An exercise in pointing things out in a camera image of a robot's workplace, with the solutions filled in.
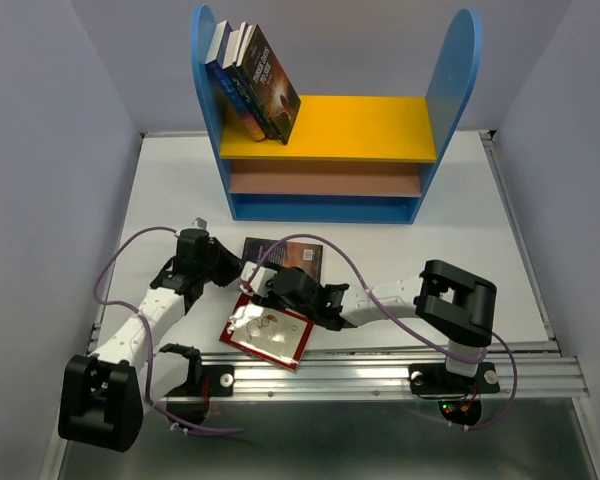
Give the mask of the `dark sunset paperback book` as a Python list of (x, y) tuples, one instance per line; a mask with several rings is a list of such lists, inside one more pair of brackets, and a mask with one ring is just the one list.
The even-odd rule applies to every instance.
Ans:
[[(242, 260), (258, 263), (263, 254), (275, 243), (274, 240), (246, 237)], [(323, 246), (299, 241), (287, 241), (277, 245), (267, 256), (262, 267), (277, 272), (284, 268), (298, 267), (317, 282), (321, 282)]]

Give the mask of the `red bordered cream book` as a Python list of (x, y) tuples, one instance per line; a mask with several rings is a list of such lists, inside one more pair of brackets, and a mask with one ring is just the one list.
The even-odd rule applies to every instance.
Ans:
[(256, 305), (241, 294), (219, 340), (285, 370), (296, 372), (314, 324), (295, 312)]

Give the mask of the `Three Days To See book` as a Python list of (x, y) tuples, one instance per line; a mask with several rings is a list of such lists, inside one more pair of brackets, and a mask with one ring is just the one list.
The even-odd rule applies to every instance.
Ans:
[(257, 24), (252, 26), (244, 57), (238, 67), (246, 74), (255, 96), (262, 102), (278, 140), (287, 145), (301, 100), (261, 27)]

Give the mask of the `blue Jane Eyre book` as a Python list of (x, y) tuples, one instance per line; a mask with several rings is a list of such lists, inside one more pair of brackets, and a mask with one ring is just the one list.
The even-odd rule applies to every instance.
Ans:
[(231, 106), (233, 107), (229, 97), (229, 81), (223, 72), (223, 61), (228, 45), (229, 34), (234, 31), (227, 20), (219, 22), (211, 39), (206, 60), (205, 68), (210, 73), (220, 90), (225, 94)]

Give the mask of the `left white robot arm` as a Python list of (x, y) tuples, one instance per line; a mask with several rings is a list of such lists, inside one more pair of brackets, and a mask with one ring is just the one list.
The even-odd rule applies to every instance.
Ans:
[(125, 308), (130, 316), (93, 353), (68, 361), (57, 426), (60, 438), (125, 452), (151, 410), (186, 436), (241, 434), (239, 428), (187, 421), (160, 403), (174, 389), (182, 394), (210, 393), (199, 350), (162, 339), (189, 313), (207, 284), (225, 287), (240, 277), (243, 268), (242, 261), (209, 234), (201, 218), (173, 234), (175, 253), (150, 282), (139, 305), (96, 300), (104, 307)]

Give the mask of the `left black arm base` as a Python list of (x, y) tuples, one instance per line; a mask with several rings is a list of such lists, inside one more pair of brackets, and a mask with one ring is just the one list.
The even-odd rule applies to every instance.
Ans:
[(233, 395), (235, 368), (230, 364), (205, 365), (202, 355), (193, 346), (168, 343), (160, 354), (185, 361), (186, 378), (168, 392), (168, 397), (196, 397), (191, 403), (166, 402), (166, 411), (183, 421), (202, 426), (210, 411), (211, 398), (228, 398)]

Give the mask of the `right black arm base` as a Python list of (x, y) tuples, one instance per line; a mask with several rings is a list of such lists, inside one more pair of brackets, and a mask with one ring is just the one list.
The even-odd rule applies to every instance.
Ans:
[(409, 366), (409, 388), (423, 400), (436, 401), (443, 419), (468, 429), (482, 416), (481, 395), (495, 395), (500, 389), (495, 365), (484, 362), (473, 377), (450, 373), (444, 363), (416, 363)]

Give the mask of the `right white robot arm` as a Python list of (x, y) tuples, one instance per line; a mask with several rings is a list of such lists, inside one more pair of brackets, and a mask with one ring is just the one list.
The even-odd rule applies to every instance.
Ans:
[(423, 320), (448, 340), (440, 378), (452, 390), (475, 380), (491, 344), (496, 285), (441, 260), (427, 261), (417, 277), (375, 287), (322, 285), (299, 267), (267, 269), (255, 290), (270, 305), (330, 331), (385, 320)]

